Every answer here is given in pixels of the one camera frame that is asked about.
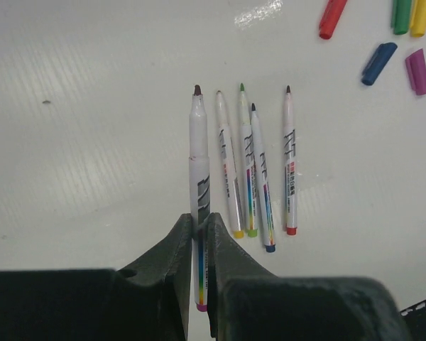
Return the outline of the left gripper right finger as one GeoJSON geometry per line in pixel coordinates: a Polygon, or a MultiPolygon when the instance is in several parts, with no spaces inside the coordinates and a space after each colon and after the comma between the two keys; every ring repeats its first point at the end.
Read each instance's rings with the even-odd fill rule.
{"type": "Polygon", "coordinates": [[[366,277],[279,277],[229,235],[204,223],[208,306],[215,340],[411,340],[389,291],[366,277]]]}

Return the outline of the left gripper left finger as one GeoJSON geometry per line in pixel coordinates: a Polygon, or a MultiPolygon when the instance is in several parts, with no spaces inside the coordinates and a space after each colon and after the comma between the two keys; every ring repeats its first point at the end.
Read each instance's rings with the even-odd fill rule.
{"type": "Polygon", "coordinates": [[[0,271],[0,340],[185,340],[191,229],[122,269],[0,271]]]}

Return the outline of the yellow-end white marker pen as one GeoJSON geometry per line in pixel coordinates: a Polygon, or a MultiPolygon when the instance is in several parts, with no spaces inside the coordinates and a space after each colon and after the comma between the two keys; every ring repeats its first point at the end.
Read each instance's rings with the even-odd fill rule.
{"type": "Polygon", "coordinates": [[[229,125],[229,112],[225,97],[220,90],[216,93],[215,112],[219,127],[219,151],[222,160],[224,187],[229,212],[229,226],[233,237],[240,239],[244,237],[244,223],[241,212],[239,183],[229,125]]]}

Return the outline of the purple-end white marker pen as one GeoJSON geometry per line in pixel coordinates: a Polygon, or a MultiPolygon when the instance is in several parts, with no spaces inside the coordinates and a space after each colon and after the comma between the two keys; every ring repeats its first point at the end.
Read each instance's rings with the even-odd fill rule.
{"type": "Polygon", "coordinates": [[[189,115],[189,189],[192,218],[192,261],[195,304],[207,311],[208,251],[204,221],[210,214],[210,172],[207,136],[207,114],[201,87],[195,85],[189,115]]]}

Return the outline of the purple pen cap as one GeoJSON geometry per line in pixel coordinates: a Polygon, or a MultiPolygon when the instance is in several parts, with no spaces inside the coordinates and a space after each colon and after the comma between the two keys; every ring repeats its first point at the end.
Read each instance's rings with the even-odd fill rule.
{"type": "Polygon", "coordinates": [[[405,59],[405,66],[412,91],[417,96],[426,95],[426,62],[421,48],[405,59]]]}

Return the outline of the yellow pen cap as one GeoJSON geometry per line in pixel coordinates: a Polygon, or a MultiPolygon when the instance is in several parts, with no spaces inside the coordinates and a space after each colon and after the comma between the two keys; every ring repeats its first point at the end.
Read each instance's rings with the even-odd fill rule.
{"type": "Polygon", "coordinates": [[[426,31],[426,0],[414,0],[410,17],[410,35],[421,38],[426,31]]]}

